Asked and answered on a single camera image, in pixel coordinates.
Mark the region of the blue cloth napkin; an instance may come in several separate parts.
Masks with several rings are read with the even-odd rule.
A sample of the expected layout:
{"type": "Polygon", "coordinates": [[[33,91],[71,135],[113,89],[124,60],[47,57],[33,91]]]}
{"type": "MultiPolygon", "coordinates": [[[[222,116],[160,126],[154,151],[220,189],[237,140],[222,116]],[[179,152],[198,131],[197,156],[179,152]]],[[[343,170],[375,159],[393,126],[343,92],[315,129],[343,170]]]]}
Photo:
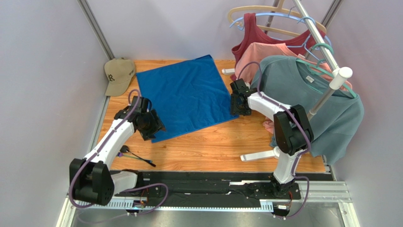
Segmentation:
{"type": "Polygon", "coordinates": [[[138,72],[136,77],[141,95],[152,102],[165,126],[152,143],[238,118],[230,113],[230,93],[210,55],[138,72]]]}

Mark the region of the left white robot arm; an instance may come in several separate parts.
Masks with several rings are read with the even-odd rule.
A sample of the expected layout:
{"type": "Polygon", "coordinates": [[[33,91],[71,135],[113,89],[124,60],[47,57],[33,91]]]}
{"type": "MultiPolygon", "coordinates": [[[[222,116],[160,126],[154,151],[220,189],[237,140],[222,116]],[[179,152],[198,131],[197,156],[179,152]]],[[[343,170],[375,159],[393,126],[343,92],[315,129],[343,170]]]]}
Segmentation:
{"type": "Polygon", "coordinates": [[[68,194],[72,205],[80,209],[105,206],[114,195],[134,189],[139,174],[134,170],[111,174],[112,162],[135,132],[151,140],[163,130],[165,126],[154,109],[128,106],[120,110],[97,146],[84,158],[71,161],[68,194]]]}

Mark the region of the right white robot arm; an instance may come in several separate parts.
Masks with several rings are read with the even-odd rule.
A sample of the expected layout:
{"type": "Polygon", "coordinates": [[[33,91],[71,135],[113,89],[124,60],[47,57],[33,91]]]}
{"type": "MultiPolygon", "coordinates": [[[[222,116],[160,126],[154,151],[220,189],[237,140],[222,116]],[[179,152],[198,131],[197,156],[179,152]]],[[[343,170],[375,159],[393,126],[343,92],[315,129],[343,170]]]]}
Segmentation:
{"type": "Polygon", "coordinates": [[[273,173],[277,187],[286,187],[295,181],[299,158],[310,151],[313,131],[301,105],[285,105],[271,99],[263,92],[234,92],[230,95],[232,115],[251,115],[258,111],[274,123],[276,149],[279,152],[273,173]]]}

